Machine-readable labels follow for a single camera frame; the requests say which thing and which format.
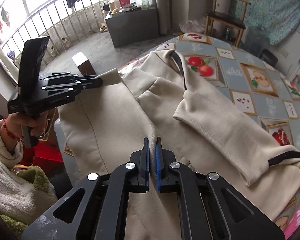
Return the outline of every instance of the beige jacket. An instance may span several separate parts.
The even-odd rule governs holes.
[[[117,70],[100,77],[101,88],[83,91],[59,107],[62,128],[79,168],[106,174],[128,162],[148,137],[151,151],[147,194],[130,194],[126,239],[180,239],[175,194],[155,189],[157,136],[177,161],[206,174],[218,172],[274,220],[300,186],[300,158],[269,168],[280,147],[252,119],[183,63],[185,83],[172,51],[151,52],[123,80]]]

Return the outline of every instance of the hand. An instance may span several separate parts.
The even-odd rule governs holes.
[[[40,114],[39,118],[34,119],[25,113],[9,114],[8,118],[6,119],[6,126],[8,131],[17,137],[23,136],[21,129],[22,125],[33,128],[30,135],[39,136],[44,133],[47,115],[48,112],[44,112]]]
[[[39,118],[34,119],[25,113],[9,114],[6,119],[6,126],[9,132],[20,138],[23,136],[21,129],[22,125],[33,128],[30,135],[39,136],[44,133],[47,115],[48,112],[44,112],[40,114]],[[12,153],[17,145],[17,142],[12,140],[7,135],[3,129],[3,126],[0,127],[0,136],[6,149]]]

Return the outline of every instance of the patterned curtain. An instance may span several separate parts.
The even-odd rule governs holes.
[[[248,0],[244,23],[261,26],[268,32],[271,45],[282,41],[289,33],[300,33],[300,0]],[[243,3],[232,0],[229,13],[240,18]]]

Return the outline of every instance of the chair seat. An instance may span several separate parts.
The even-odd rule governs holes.
[[[227,22],[231,25],[237,26],[238,28],[242,28],[242,29],[246,28],[246,26],[243,24],[243,22],[240,19],[231,17],[231,16],[229,16],[225,13],[211,11],[211,12],[207,13],[207,16],[213,17],[215,19],[218,19],[218,20],[221,20],[221,21],[224,21],[224,22]]]

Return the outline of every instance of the red bag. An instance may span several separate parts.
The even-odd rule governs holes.
[[[23,147],[21,165],[39,166],[44,173],[49,174],[53,169],[63,164],[61,152],[47,144],[38,143],[36,147],[26,149]]]
[[[130,4],[130,0],[119,0],[119,2],[120,2],[121,6],[125,6],[127,4]]]

